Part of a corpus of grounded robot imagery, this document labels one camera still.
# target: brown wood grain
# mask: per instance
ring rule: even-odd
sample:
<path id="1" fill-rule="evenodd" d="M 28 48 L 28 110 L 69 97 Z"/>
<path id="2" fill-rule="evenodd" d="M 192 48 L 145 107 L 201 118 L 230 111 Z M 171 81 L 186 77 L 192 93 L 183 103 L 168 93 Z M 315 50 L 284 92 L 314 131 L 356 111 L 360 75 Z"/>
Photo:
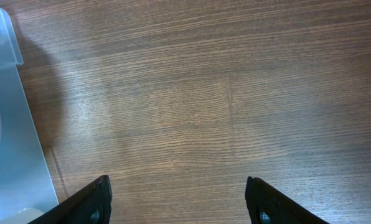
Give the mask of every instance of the brown wood grain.
<path id="1" fill-rule="evenodd" d="M 371 1 L 0 1 L 60 201 L 111 223 L 250 223 L 261 177 L 371 223 Z"/>

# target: blue container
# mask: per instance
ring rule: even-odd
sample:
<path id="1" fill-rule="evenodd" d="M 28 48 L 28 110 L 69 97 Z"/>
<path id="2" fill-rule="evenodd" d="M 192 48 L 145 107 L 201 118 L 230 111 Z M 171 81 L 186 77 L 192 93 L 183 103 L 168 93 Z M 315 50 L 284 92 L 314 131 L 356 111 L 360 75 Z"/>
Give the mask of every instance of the blue container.
<path id="1" fill-rule="evenodd" d="M 21 64 L 11 20 L 0 8 L 0 220 L 58 205 L 18 75 Z"/>

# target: black plastic part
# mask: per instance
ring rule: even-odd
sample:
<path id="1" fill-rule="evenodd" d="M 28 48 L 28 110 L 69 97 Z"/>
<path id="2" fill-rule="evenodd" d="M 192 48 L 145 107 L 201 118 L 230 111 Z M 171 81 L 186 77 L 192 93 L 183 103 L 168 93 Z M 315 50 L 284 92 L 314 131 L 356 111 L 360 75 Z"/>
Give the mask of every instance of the black plastic part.
<path id="1" fill-rule="evenodd" d="M 248 177 L 245 199 L 253 224 L 327 223 L 257 177 Z"/>
<path id="2" fill-rule="evenodd" d="M 111 202 L 110 178 L 103 175 L 29 224 L 108 224 Z"/>

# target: wooden table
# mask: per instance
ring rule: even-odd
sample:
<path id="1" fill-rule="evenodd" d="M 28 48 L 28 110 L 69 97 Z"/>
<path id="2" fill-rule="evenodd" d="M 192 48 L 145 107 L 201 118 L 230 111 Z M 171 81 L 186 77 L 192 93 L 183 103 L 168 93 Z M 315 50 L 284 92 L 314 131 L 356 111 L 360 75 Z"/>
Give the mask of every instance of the wooden table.
<path id="1" fill-rule="evenodd" d="M 63 201 L 99 175 L 111 223 L 250 223 L 261 177 L 371 223 L 371 1 L 0 1 Z"/>

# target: blue plastic bin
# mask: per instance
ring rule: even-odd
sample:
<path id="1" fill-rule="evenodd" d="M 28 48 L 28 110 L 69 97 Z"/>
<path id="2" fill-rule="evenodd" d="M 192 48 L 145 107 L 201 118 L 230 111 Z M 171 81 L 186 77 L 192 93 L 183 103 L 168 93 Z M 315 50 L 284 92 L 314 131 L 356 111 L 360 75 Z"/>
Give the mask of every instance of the blue plastic bin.
<path id="1" fill-rule="evenodd" d="M 0 8 L 0 220 L 58 205 L 16 68 L 21 64 L 11 20 Z"/>

